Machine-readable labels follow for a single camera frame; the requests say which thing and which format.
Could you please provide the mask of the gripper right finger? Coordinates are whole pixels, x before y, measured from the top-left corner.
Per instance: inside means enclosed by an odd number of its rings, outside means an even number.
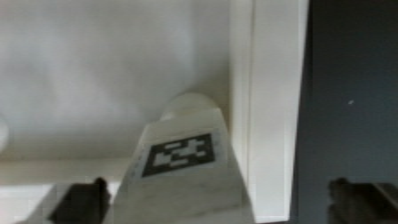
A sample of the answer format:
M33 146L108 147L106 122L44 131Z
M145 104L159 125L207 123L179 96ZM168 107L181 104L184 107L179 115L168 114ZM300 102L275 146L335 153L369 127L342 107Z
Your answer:
M398 187L390 183L328 182L327 224L398 224Z

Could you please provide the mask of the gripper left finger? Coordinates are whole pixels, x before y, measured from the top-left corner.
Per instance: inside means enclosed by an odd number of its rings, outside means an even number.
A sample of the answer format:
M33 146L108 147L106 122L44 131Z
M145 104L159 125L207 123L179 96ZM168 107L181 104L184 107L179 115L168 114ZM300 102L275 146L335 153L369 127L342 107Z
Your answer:
M51 224L101 224L110 207L108 184L101 177L76 183L48 215Z

